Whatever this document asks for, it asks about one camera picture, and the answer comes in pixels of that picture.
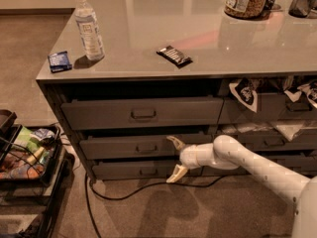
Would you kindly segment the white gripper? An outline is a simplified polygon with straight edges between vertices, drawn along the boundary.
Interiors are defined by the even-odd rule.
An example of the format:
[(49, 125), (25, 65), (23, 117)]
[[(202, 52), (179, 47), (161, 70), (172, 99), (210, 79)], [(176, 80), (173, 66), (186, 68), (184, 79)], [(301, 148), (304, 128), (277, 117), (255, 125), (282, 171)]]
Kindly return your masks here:
[(172, 175), (166, 180), (167, 183), (175, 183), (183, 178), (187, 174), (188, 170), (200, 167), (197, 161), (197, 146), (185, 146), (181, 140), (174, 136), (167, 136), (166, 138), (173, 143), (178, 151), (180, 151), (179, 159), (181, 165), (176, 165)]

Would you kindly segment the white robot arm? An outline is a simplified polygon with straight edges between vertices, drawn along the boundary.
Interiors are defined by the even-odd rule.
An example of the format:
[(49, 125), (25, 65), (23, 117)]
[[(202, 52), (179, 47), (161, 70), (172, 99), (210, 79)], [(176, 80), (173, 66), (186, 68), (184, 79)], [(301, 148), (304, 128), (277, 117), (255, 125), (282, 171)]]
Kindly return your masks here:
[(186, 145), (174, 136), (167, 138), (179, 151), (180, 160), (167, 183), (174, 183), (189, 170), (201, 167), (228, 171), (242, 167), (255, 180), (294, 205), (291, 238), (317, 238), (317, 177), (307, 178), (262, 157), (228, 135), (200, 145)]

